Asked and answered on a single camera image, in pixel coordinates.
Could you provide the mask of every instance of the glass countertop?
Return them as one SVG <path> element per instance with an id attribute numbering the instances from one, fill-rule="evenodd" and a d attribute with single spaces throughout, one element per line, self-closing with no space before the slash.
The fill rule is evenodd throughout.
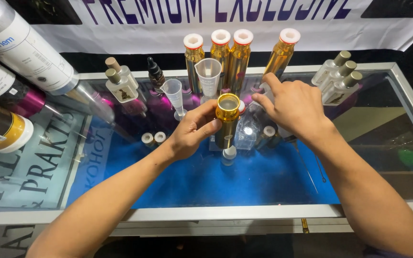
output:
<path id="1" fill-rule="evenodd" d="M 360 90 L 339 106 L 325 106 L 325 114 L 361 157 L 401 196 L 413 200 L 413 109 L 390 70 L 361 73 Z M 284 80 L 310 83 L 313 75 L 285 73 Z M 200 99 L 187 91 L 187 77 L 176 79 L 186 89 L 184 108 L 196 108 Z M 51 104 L 62 116 L 49 109 L 32 116 L 36 137 L 25 148 L 0 153 L 0 211 L 64 209 L 150 153 L 154 147 L 143 144 L 143 133 L 170 135 L 179 123 L 175 110 L 166 97 L 149 91 L 148 79 L 137 80 L 146 98 L 146 117 L 131 115 L 113 102 L 115 124 L 110 126 L 79 108 L 63 107 L 55 98 Z M 257 137 L 264 126 L 276 128 L 262 109 L 251 104 L 252 88 L 257 89 L 260 81 L 261 75 L 247 74 L 239 96 L 247 105 L 242 123 L 253 124 Z M 106 79 L 87 82 L 112 100 Z M 132 208 L 339 203 L 318 157 L 299 140 L 280 141 L 275 148 L 239 149 L 229 167 L 221 163 L 222 152 L 210 141 L 203 141 L 190 158 L 165 169 Z"/>

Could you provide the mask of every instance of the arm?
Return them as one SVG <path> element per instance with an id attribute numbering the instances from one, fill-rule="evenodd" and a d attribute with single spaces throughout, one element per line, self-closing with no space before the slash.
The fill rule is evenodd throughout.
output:
<path id="1" fill-rule="evenodd" d="M 319 156 L 354 232 L 370 246 L 413 256 L 413 211 L 325 117 L 319 89 L 301 81 L 280 83 L 272 73 L 264 80 L 275 105 L 261 94 L 253 100 Z"/>
<path id="2" fill-rule="evenodd" d="M 130 207 L 172 162 L 191 156 L 222 124 L 210 100 L 187 112 L 175 132 L 151 154 L 93 187 L 35 240 L 27 258 L 78 258 L 98 247 Z"/>

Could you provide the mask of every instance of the person's left hand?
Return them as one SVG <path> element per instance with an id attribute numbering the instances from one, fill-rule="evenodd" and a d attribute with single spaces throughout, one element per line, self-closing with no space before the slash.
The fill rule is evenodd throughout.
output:
<path id="1" fill-rule="evenodd" d="M 162 144 L 173 152 L 173 161 L 190 157 L 201 141 L 221 129 L 223 124 L 215 119 L 216 107 L 217 100 L 209 100 L 183 117 L 173 134 Z"/>

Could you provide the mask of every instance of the hand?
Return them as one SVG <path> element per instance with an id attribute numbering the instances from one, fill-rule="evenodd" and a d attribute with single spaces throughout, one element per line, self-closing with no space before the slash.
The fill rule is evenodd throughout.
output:
<path id="1" fill-rule="evenodd" d="M 174 161 L 190 157 L 201 141 L 221 129 L 223 124 L 215 119 L 216 107 L 217 100 L 209 100 L 183 117 L 175 132 L 162 144 L 173 152 Z"/>
<path id="2" fill-rule="evenodd" d="M 262 94 L 254 94 L 253 100 L 261 104 L 270 118 L 301 140 L 315 140 L 324 129 L 335 130 L 324 115 L 321 91 L 301 81 L 281 83 L 273 73 L 263 80 L 272 89 L 275 105 Z"/>

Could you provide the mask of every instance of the glass display case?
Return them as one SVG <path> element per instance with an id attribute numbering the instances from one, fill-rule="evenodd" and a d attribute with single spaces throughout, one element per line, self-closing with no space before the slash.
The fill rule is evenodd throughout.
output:
<path id="1" fill-rule="evenodd" d="M 287 67 L 283 78 L 309 84 L 319 67 Z M 224 166 L 211 139 L 203 141 L 193 156 L 163 171 L 134 204 L 128 222 L 343 217 L 321 162 L 302 142 L 252 147 L 265 126 L 276 128 L 251 104 L 263 70 L 248 68 L 240 95 L 246 110 L 237 134 L 254 135 L 250 147 L 238 149 L 233 165 Z M 413 209 L 413 91 L 395 63 L 359 64 L 357 70 L 364 76 L 360 90 L 338 106 L 325 106 L 325 114 Z M 185 109 L 200 104 L 188 91 L 185 70 L 164 73 L 185 86 Z M 0 153 L 0 225 L 50 223 L 84 192 L 150 153 L 143 133 L 173 132 L 179 122 L 168 99 L 150 91 L 147 72 L 133 74 L 145 96 L 145 116 L 113 102 L 105 74 L 91 73 L 81 79 L 112 102 L 116 125 L 80 106 L 66 108 L 73 100 L 58 97 L 49 98 L 56 110 L 45 108 L 30 118 L 35 131 L 26 146 Z"/>

